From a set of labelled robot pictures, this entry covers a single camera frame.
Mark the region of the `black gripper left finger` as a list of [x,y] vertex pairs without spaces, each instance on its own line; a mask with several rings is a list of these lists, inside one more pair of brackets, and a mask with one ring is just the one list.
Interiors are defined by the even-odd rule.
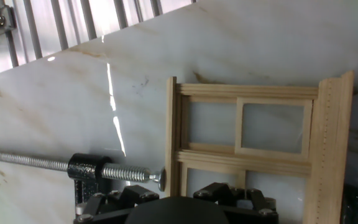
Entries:
[[159,194],[139,185],[130,185],[122,192],[113,190],[108,194],[97,193],[87,202],[79,204],[74,224],[125,223],[137,205],[158,200]]

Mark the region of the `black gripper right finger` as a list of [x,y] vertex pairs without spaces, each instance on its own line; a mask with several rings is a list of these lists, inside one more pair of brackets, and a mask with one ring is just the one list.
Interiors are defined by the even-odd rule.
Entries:
[[246,190],[214,182],[196,191],[193,198],[217,205],[230,224],[279,223],[276,209],[271,208],[263,193],[258,189]]

